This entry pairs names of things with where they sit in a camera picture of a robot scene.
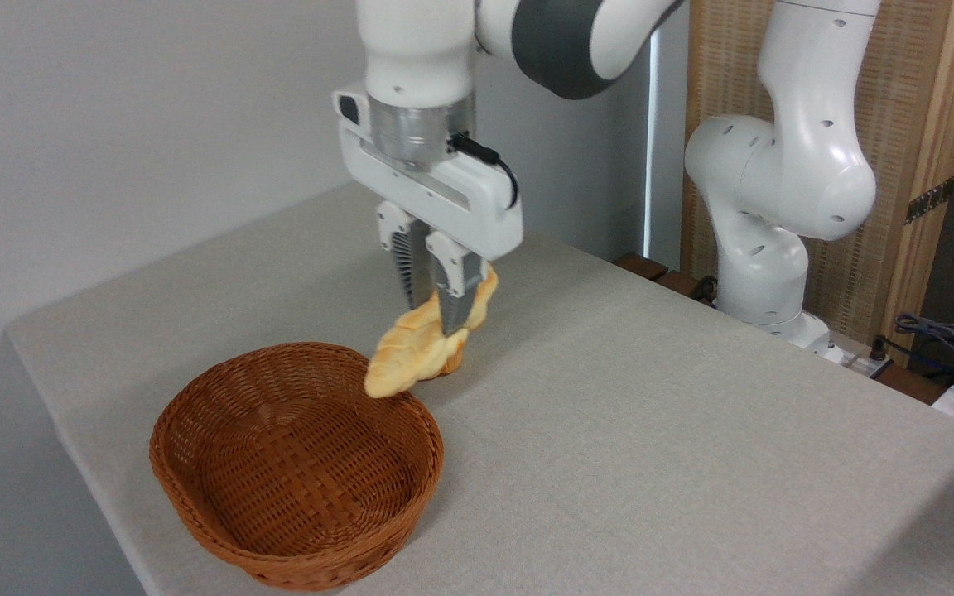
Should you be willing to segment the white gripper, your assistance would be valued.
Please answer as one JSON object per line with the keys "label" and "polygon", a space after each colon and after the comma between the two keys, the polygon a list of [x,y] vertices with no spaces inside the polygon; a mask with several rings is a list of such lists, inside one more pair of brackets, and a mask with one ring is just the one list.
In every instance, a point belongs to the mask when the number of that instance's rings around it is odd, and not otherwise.
{"label": "white gripper", "polygon": [[523,240],[522,204],[512,200],[510,178],[459,152],[409,165],[379,150],[361,83],[335,90],[332,103],[348,172],[385,199],[376,208],[379,240],[393,257],[408,309],[421,308],[436,288],[441,331],[450,337],[472,313],[487,278],[485,259],[506,256]]}

